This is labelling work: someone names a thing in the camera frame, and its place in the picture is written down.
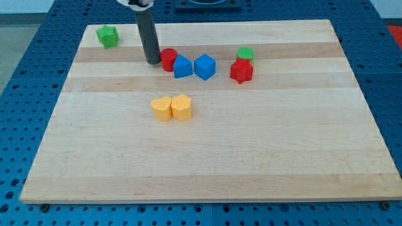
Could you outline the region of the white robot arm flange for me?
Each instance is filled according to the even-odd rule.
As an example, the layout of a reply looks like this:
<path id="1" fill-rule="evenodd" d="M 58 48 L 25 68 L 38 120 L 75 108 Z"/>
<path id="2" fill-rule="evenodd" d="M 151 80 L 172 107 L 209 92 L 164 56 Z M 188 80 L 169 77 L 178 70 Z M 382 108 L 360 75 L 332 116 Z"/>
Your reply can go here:
<path id="1" fill-rule="evenodd" d="M 152 8 L 154 0 L 116 0 L 119 4 L 131 8 L 133 11 L 145 11 Z"/>

